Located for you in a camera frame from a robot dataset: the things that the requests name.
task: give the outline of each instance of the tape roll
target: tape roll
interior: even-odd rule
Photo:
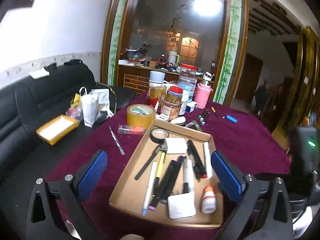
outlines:
[[[156,118],[156,111],[147,105],[131,105],[127,108],[127,124],[132,127],[143,127],[148,129]]]
[[[169,137],[169,133],[166,130],[161,128],[155,128],[150,133],[151,141],[157,144],[163,144],[164,139],[167,137]]]

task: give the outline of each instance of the metal bolt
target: metal bolt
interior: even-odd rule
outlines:
[[[247,174],[245,176],[245,178],[248,180],[248,181],[253,181],[253,176],[251,174]]]
[[[276,182],[279,183],[279,184],[282,184],[283,179],[281,179],[280,177],[276,177]]]
[[[39,179],[36,180],[36,184],[38,184],[38,185],[40,185],[42,182],[43,182],[42,178],[39,178]]]
[[[65,179],[66,181],[70,181],[70,180],[73,179],[73,176],[72,176],[71,174],[68,174],[68,175],[66,175],[66,176],[64,177],[64,179]]]

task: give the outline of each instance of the kettle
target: kettle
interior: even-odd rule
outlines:
[[[177,54],[176,50],[170,49],[169,56],[168,56],[168,62],[176,64],[177,62],[179,62],[179,57],[180,56]]]

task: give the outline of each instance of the white marker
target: white marker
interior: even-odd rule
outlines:
[[[187,175],[188,175],[188,186],[189,192],[195,191],[195,176],[193,175],[192,161],[187,160]]]
[[[148,210],[148,206],[149,206],[149,202],[150,202],[150,198],[153,190],[153,184],[155,182],[155,177],[156,177],[156,168],[157,168],[157,162],[152,162],[147,191],[146,191],[146,195],[144,197],[144,202],[142,206],[142,213],[141,213],[142,216],[145,216]]]
[[[212,166],[211,166],[211,158],[210,158],[210,149],[209,143],[203,143],[203,152],[204,152],[204,162],[205,162],[205,171],[207,172],[207,178],[212,178]]]

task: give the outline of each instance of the red jar lid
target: red jar lid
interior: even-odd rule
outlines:
[[[181,64],[181,67],[197,70],[197,67],[191,66],[191,65],[187,65],[187,64]]]
[[[183,92],[183,89],[180,88],[180,87],[176,87],[176,86],[172,86],[169,88],[169,90],[173,93],[176,93],[176,94],[182,94]]]

